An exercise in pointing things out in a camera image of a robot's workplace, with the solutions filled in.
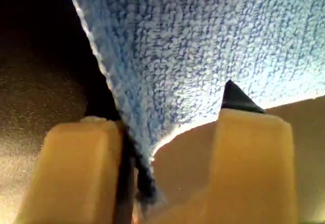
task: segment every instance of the tan wall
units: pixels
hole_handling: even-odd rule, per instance
[[[268,110],[292,124],[301,219],[325,220],[325,97]],[[216,123],[179,135],[161,148],[154,168],[168,204],[151,211],[147,222],[164,215],[202,191],[208,181]]]

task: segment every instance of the black plastic tip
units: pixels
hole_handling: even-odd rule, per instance
[[[265,110],[255,104],[232,80],[224,87],[221,108],[265,114]]]

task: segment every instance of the blue cloth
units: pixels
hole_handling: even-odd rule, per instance
[[[73,2],[144,169],[229,79],[263,108],[325,94],[325,0]]]

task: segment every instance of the terry cloth texture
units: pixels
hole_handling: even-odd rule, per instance
[[[153,185],[150,158],[214,121],[229,79],[263,108],[325,94],[325,0],[73,2]]]

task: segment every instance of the blue microfiber towel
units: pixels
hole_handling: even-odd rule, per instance
[[[227,80],[263,108],[325,94],[325,0],[73,3],[135,142],[142,203],[154,153],[214,121]]]

